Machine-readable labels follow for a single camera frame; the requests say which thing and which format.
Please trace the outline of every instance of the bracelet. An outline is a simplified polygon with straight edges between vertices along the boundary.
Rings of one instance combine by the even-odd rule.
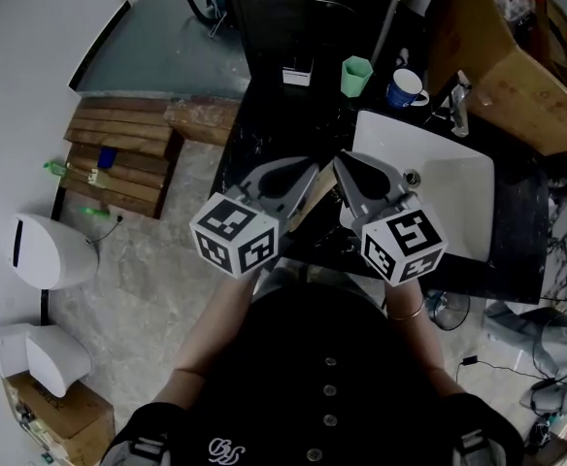
[[[391,315],[389,314],[389,312],[387,311],[386,306],[385,306],[385,311],[387,312],[387,318],[388,318],[388,319],[392,319],[392,320],[394,320],[394,321],[406,321],[406,320],[408,320],[408,319],[413,319],[415,316],[417,316],[419,313],[421,313],[421,310],[423,309],[424,305],[425,305],[425,302],[423,301],[423,298],[422,298],[422,299],[421,299],[421,304],[419,305],[419,308],[418,308],[414,313],[412,313],[411,315],[408,315],[408,316],[405,316],[405,317],[394,317],[394,316],[391,316]]]

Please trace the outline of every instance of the person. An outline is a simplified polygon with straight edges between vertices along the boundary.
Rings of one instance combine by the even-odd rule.
[[[286,275],[221,282],[102,466],[521,464],[514,427],[446,372],[417,280],[385,284],[386,316],[351,281]]]

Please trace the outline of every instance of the black countertop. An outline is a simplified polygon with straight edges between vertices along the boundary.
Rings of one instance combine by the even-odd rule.
[[[392,111],[384,84],[372,80],[358,99],[336,84],[320,91],[265,86],[252,81],[230,133],[212,192],[224,192],[254,167],[271,160],[308,155],[320,167],[350,150],[359,109],[421,125],[426,108]],[[424,129],[489,156],[495,165],[493,235],[488,262],[445,254],[439,267],[420,278],[423,287],[535,304],[540,298],[547,255],[547,176],[534,150],[485,121],[470,116],[470,135],[454,137],[444,121]],[[378,277],[357,252],[358,240],[342,227],[342,199],[333,189],[294,232],[285,256],[310,264]]]

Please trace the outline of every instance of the black shirt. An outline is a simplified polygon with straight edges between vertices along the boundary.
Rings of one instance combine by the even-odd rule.
[[[312,283],[250,307],[190,411],[146,405],[112,447],[140,438],[190,465],[452,464],[472,443],[499,447],[508,464],[522,456],[518,433],[482,400],[439,398],[369,300]]]

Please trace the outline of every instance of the printed logo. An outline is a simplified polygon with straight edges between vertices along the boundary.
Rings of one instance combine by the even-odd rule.
[[[396,261],[370,235],[366,235],[363,256],[386,280],[391,280],[393,269],[396,267]]]
[[[231,242],[245,229],[256,213],[229,200],[221,200],[198,224]]]
[[[435,267],[437,260],[439,259],[439,255],[441,255],[441,249],[436,250],[428,255],[422,257],[421,259],[414,260],[413,262],[409,262],[404,267],[404,271],[402,272],[402,277],[400,278],[400,282],[404,282],[406,280],[410,280],[419,275],[423,275],[428,271],[432,271],[432,268]]]
[[[275,230],[273,228],[238,247],[241,273],[245,273],[272,255],[275,255]]]
[[[202,235],[199,231],[195,231],[195,236],[197,237],[197,246],[202,252],[203,257],[213,264],[216,264],[219,268],[232,274],[229,250],[219,245],[213,239],[208,238],[206,235]]]
[[[413,255],[441,243],[441,238],[422,210],[392,219],[387,225],[405,255]]]
[[[211,456],[211,458],[208,459],[210,462],[229,466],[238,462],[241,458],[241,454],[245,453],[245,448],[232,448],[231,440],[213,439],[208,445],[208,452]]]

